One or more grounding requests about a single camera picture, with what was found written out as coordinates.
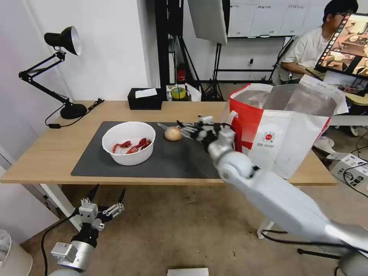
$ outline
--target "black desk mat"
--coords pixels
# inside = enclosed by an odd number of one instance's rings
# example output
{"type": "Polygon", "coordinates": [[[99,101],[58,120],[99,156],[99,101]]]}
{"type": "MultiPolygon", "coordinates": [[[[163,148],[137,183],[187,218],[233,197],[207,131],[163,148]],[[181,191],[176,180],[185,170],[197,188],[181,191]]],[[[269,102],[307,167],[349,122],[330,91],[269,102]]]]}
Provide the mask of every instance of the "black desk mat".
{"type": "MultiPolygon", "coordinates": [[[[72,176],[149,177],[149,178],[219,178],[217,170],[203,145],[183,137],[167,141],[164,130],[157,123],[147,123],[156,131],[153,152],[145,162],[134,166],[116,163],[102,148],[102,137],[113,126],[122,122],[102,122],[78,163],[72,176]]],[[[162,123],[175,126],[176,123],[162,123]]]]}

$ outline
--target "red and white bag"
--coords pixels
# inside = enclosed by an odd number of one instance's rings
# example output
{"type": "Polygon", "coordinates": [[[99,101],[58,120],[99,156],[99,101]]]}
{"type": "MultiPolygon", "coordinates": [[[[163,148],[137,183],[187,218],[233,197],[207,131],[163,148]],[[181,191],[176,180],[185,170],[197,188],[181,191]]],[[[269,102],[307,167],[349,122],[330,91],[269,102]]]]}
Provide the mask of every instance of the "red and white bag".
{"type": "Polygon", "coordinates": [[[249,84],[231,94],[228,105],[236,150],[285,179],[296,172],[331,116],[348,112],[342,91],[309,76],[299,85],[249,84]]]}

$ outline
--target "lamp base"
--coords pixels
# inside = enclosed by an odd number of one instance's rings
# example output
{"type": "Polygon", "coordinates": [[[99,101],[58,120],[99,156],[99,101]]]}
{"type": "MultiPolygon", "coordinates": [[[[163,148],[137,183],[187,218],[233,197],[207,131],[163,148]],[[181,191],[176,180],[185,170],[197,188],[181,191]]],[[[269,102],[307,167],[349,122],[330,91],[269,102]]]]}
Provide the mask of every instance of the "lamp base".
{"type": "Polygon", "coordinates": [[[87,107],[80,103],[70,103],[60,110],[60,115],[63,119],[71,120],[80,118],[87,113],[87,107]]]}

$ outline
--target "white wall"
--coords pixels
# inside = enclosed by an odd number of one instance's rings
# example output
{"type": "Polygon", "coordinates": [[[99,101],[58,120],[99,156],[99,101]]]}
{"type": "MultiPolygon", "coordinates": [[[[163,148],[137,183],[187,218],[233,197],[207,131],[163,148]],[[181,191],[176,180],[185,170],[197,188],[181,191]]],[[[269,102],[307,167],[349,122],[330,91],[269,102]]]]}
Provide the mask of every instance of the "white wall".
{"type": "MultiPolygon", "coordinates": [[[[5,172],[0,166],[0,177],[5,172]]],[[[20,184],[0,183],[0,229],[23,243],[59,219],[20,184]]]]}
{"type": "Polygon", "coordinates": [[[160,73],[158,70],[156,17],[153,0],[137,0],[139,23],[145,55],[148,87],[160,87],[160,73]]]}
{"type": "MultiPolygon", "coordinates": [[[[18,73],[49,56],[32,26],[22,0],[0,1],[0,109],[6,105],[9,111],[2,112],[1,116],[5,116],[3,120],[23,118],[38,135],[46,129],[45,118],[61,104],[21,81],[18,73]]],[[[49,70],[35,80],[51,90],[67,95],[55,70],[49,70]]]]}
{"type": "MultiPolygon", "coordinates": [[[[10,161],[18,159],[46,130],[45,118],[61,106],[18,77],[20,71],[49,56],[22,0],[0,1],[0,154],[10,161]]],[[[54,69],[35,80],[67,95],[54,69]]]]}
{"type": "Polygon", "coordinates": [[[359,13],[368,13],[368,1],[367,0],[358,0],[359,4],[359,13]]]}
{"type": "Polygon", "coordinates": [[[59,66],[74,100],[126,100],[132,87],[147,87],[137,2],[27,0],[42,33],[74,25],[80,57],[59,66]]]}

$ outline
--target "lamp arm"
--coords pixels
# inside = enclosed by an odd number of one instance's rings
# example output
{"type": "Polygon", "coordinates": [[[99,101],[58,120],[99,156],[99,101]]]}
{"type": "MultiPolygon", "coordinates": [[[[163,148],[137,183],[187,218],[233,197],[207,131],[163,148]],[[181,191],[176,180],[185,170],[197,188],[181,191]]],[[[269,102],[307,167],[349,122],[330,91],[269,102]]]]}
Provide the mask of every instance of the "lamp arm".
{"type": "Polygon", "coordinates": [[[38,82],[35,82],[33,80],[34,77],[42,74],[43,72],[46,72],[47,70],[49,70],[52,67],[58,65],[59,63],[63,62],[64,60],[65,60],[65,52],[58,51],[55,54],[53,54],[51,57],[41,61],[40,63],[34,65],[33,67],[31,67],[31,68],[29,68],[25,71],[20,72],[19,73],[19,78],[21,80],[33,85],[34,87],[38,88],[39,90],[45,92],[46,94],[50,95],[51,97],[55,98],[56,100],[64,103],[65,105],[71,105],[71,102],[69,101],[69,98],[64,98],[64,97],[60,96],[59,94],[57,94],[56,92],[47,89],[43,85],[41,85],[38,82]],[[42,64],[48,62],[49,60],[51,60],[53,58],[58,58],[59,60],[56,61],[55,63],[51,64],[48,67],[37,69],[37,67],[41,66],[42,64]]]}

